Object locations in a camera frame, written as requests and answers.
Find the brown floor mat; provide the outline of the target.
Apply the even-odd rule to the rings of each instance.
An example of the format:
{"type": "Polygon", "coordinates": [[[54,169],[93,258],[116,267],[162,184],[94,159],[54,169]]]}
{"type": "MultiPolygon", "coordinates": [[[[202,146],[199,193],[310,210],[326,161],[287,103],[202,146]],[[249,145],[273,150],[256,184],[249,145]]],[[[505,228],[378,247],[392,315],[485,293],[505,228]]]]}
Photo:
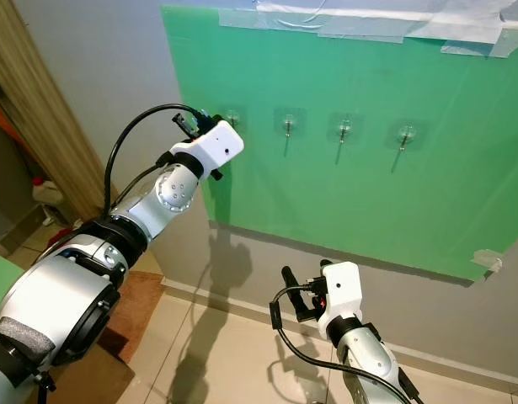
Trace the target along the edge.
{"type": "Polygon", "coordinates": [[[131,362],[141,338],[161,300],[165,285],[163,275],[148,272],[128,273],[121,285],[121,298],[107,328],[102,332],[99,346],[120,361],[131,362]]]}

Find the small clear tape patch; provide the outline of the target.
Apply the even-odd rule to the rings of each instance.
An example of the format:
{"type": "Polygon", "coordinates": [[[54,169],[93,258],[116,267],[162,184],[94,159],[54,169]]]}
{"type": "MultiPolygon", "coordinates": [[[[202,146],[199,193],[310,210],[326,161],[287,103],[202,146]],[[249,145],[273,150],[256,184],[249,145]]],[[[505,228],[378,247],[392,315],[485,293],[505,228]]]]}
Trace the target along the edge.
{"type": "Polygon", "coordinates": [[[487,279],[504,268],[504,259],[505,255],[501,252],[481,249],[474,251],[472,262],[485,268],[485,273],[482,274],[482,279],[487,279]]]}

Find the white jug with red cap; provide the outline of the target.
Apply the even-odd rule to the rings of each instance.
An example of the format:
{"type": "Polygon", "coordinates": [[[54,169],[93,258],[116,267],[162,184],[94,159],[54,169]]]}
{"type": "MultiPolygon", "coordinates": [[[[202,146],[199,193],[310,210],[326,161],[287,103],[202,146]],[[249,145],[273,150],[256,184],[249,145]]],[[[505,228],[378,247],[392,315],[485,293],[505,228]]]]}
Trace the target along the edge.
{"type": "Polygon", "coordinates": [[[47,178],[32,178],[32,199],[40,204],[59,205],[65,201],[65,195],[59,186],[47,178]]]}

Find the red cloth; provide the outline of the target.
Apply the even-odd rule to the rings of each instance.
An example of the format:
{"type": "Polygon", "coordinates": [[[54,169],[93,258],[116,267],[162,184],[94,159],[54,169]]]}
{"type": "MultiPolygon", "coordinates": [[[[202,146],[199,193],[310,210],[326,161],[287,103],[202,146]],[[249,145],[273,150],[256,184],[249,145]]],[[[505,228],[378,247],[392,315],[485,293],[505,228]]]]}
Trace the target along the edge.
{"type": "Polygon", "coordinates": [[[57,243],[62,240],[63,238],[66,238],[73,232],[73,228],[62,228],[58,232],[55,232],[53,236],[48,239],[48,242],[46,243],[45,250],[50,250],[51,247],[54,247],[57,245],[57,243]]]}

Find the wide clear tape strip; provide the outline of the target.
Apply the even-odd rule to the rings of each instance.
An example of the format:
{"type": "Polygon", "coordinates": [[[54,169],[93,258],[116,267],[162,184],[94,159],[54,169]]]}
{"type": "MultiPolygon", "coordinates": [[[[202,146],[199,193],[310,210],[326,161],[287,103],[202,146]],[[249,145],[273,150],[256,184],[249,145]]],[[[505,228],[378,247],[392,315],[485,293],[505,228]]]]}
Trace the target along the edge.
{"type": "Polygon", "coordinates": [[[439,41],[445,54],[518,51],[518,0],[250,0],[217,12],[222,26],[401,43],[439,41]]]}

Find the clear adhesive wall hook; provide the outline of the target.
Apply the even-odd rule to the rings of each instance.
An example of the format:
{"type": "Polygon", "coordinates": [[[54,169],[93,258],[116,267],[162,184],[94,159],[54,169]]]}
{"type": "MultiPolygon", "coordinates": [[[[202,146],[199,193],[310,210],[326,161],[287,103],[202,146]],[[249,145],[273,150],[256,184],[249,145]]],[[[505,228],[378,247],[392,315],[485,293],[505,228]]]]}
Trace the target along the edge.
{"type": "Polygon", "coordinates": [[[281,105],[274,110],[274,122],[287,140],[302,132],[305,120],[305,110],[300,108],[281,105]]]}
{"type": "Polygon", "coordinates": [[[364,122],[366,120],[359,113],[334,111],[320,128],[325,138],[336,146],[351,145],[363,131],[364,122]]]}
{"type": "Polygon", "coordinates": [[[394,120],[383,135],[382,145],[396,152],[425,149],[431,143],[430,124],[423,120],[394,120]]]}
{"type": "Polygon", "coordinates": [[[226,120],[229,125],[234,127],[234,130],[239,132],[240,135],[246,132],[246,108],[239,107],[239,105],[227,105],[227,107],[221,108],[217,114],[226,120]]]}

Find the green wall board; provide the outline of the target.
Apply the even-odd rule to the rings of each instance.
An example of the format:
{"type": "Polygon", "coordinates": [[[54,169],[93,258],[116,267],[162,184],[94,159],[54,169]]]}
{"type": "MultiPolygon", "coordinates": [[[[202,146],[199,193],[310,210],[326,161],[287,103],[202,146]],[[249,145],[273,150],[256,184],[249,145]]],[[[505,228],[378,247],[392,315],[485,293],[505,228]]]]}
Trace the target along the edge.
{"type": "Polygon", "coordinates": [[[518,50],[508,58],[401,43],[222,26],[219,10],[163,5],[183,101],[246,108],[244,150],[204,187],[210,218],[341,253],[470,281],[474,251],[505,258],[518,239],[518,50]],[[305,110],[287,140],[277,107],[305,110]],[[334,111],[364,128],[336,146],[334,111]],[[423,150],[393,151],[397,120],[430,124],[423,150]]]}

